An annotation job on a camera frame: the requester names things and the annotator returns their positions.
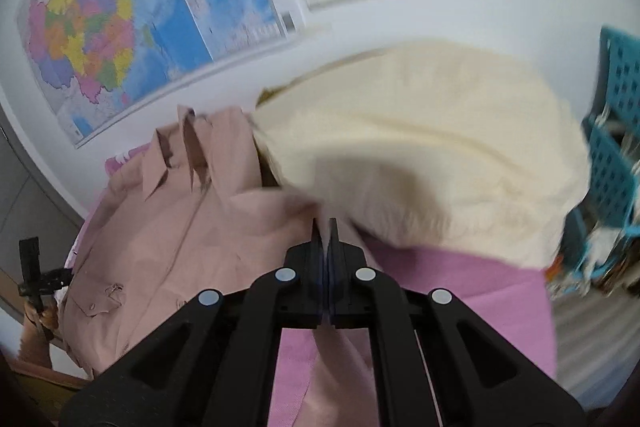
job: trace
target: clothing pile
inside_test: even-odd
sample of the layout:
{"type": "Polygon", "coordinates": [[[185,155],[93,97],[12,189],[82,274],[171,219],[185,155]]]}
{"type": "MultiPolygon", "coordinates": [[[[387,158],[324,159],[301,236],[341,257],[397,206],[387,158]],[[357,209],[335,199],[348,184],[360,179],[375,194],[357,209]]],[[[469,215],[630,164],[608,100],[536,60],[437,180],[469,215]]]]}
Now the clothing pile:
{"type": "MultiPolygon", "coordinates": [[[[89,374],[201,290],[249,287],[310,239],[314,218],[337,217],[369,266],[413,291],[449,288],[554,376],[541,270],[590,164],[569,109],[526,66],[445,42],[381,50],[249,116],[180,108],[126,159],[108,162],[61,305],[66,348],[89,374]]],[[[366,331],[283,332],[270,426],[377,422],[366,331]]]]}

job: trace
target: pink cloth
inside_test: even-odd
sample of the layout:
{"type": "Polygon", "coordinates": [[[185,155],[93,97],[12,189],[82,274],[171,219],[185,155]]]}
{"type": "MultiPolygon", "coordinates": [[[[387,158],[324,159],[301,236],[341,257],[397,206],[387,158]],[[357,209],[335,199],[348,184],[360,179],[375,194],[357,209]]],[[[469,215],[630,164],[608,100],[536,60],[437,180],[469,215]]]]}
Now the pink cloth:
{"type": "Polygon", "coordinates": [[[282,330],[268,427],[291,427],[300,412],[318,358],[310,330],[282,330]]]}
{"type": "Polygon", "coordinates": [[[420,293],[449,289],[542,371],[556,376],[556,330],[542,272],[437,248],[397,250],[372,237],[365,244],[402,287],[420,293]]]}
{"type": "Polygon", "coordinates": [[[78,246],[60,306],[69,354],[101,373],[200,290],[232,293],[282,266],[317,211],[262,188],[239,108],[208,117],[181,108],[111,177],[78,246]]]}
{"type": "Polygon", "coordinates": [[[131,149],[124,155],[114,156],[113,158],[109,158],[104,163],[104,170],[107,171],[107,175],[109,177],[113,176],[116,172],[118,172],[124,164],[126,164],[130,159],[133,159],[138,154],[145,152],[149,149],[149,144],[146,143],[141,145],[140,147],[136,147],[135,149],[131,149]]]}

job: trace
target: jacket collar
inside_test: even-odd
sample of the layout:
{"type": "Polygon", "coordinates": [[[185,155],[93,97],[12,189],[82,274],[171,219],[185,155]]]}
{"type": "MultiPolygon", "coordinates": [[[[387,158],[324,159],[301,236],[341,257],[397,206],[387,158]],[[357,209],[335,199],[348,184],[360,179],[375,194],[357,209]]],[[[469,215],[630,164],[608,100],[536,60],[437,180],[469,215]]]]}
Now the jacket collar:
{"type": "Polygon", "coordinates": [[[193,190],[195,187],[204,185],[210,177],[208,169],[206,153],[202,149],[202,145],[196,129],[194,127],[195,113],[193,109],[178,106],[178,125],[165,127],[156,130],[142,160],[142,193],[147,200],[156,189],[162,185],[169,174],[170,166],[167,158],[172,152],[182,153],[186,158],[186,166],[180,168],[183,170],[180,178],[184,178],[185,184],[193,190]],[[177,147],[180,151],[172,151],[170,149],[169,137],[173,134],[179,136],[177,147]]]}

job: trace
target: person's hand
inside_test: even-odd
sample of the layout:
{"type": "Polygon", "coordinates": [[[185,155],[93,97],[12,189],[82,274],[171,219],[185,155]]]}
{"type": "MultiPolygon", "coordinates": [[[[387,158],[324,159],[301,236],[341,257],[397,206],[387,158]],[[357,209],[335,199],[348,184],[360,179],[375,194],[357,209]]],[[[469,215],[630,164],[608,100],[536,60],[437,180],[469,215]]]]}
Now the person's hand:
{"type": "Polygon", "coordinates": [[[38,315],[35,308],[29,303],[24,303],[24,315],[34,324],[42,324],[47,330],[56,331],[58,329],[58,304],[52,300],[51,304],[45,306],[42,315],[38,315]]]}

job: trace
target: jacket pocket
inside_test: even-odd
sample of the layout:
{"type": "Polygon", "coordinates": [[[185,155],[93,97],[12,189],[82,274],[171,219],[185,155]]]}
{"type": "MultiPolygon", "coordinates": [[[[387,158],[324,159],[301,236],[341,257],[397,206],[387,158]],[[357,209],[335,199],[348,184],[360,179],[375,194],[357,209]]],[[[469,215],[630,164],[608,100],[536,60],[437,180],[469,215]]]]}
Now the jacket pocket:
{"type": "Polygon", "coordinates": [[[88,273],[80,272],[74,277],[68,296],[87,317],[110,313],[123,302],[122,286],[106,283],[88,273]]]}

